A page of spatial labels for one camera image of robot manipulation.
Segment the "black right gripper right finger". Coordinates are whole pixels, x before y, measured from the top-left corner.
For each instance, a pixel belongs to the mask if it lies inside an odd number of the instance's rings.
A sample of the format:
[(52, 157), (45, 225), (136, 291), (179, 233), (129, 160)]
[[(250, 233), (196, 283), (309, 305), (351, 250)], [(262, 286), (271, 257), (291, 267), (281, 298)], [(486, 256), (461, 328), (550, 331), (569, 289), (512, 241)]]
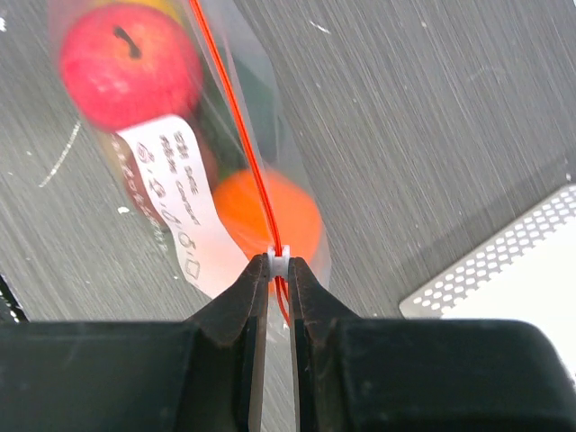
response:
[(367, 319), (288, 267), (300, 431), (572, 431), (552, 343), (511, 319)]

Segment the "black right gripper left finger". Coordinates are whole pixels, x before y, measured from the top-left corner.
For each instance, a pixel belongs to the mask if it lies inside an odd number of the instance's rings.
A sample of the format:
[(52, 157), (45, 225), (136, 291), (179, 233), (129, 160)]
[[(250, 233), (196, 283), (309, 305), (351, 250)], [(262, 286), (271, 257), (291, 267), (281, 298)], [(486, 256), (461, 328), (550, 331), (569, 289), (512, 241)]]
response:
[(183, 321), (1, 327), (4, 431), (258, 431), (268, 258)]

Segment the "clear zip bag orange zipper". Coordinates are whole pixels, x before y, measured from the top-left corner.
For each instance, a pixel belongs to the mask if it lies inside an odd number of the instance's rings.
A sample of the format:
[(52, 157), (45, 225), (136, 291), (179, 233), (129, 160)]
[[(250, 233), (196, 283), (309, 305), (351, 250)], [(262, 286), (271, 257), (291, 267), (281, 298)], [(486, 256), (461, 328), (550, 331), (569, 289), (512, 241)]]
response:
[[(90, 1), (48, 4), (53, 60), (69, 28), (97, 7)], [(249, 260), (260, 254), (300, 257), (322, 284), (330, 279), (325, 225), (302, 157), (284, 116), (271, 61), (232, 1), (174, 1), (179, 23), (201, 58), (203, 88), (193, 112), (168, 114), (123, 130), (95, 127), (106, 162), (123, 186), (134, 174), (115, 136), (126, 141), (155, 210), (167, 225), (145, 222), (177, 274), (196, 291), (215, 298), (233, 284)], [(277, 159), (260, 156), (233, 58), (245, 62), (274, 94)], [(209, 187), (196, 135), (217, 158), (220, 181)]]

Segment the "dark green toy avocado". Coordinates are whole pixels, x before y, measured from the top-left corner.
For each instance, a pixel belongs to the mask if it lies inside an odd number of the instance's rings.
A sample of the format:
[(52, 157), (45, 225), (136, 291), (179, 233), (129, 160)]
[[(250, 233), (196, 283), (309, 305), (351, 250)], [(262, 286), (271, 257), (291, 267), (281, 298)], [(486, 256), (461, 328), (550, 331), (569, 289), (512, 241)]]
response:
[(278, 153), (273, 90), (245, 62), (233, 60), (260, 156), (273, 163)]

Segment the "red toy apple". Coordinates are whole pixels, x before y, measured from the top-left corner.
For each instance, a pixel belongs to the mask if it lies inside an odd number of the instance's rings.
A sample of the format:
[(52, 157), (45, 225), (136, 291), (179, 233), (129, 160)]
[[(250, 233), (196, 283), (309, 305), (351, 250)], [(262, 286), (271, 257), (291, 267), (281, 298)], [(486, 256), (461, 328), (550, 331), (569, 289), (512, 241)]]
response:
[(106, 4), (69, 28), (58, 71), (78, 110), (115, 132), (192, 113), (203, 92), (201, 58), (185, 29), (158, 9)]

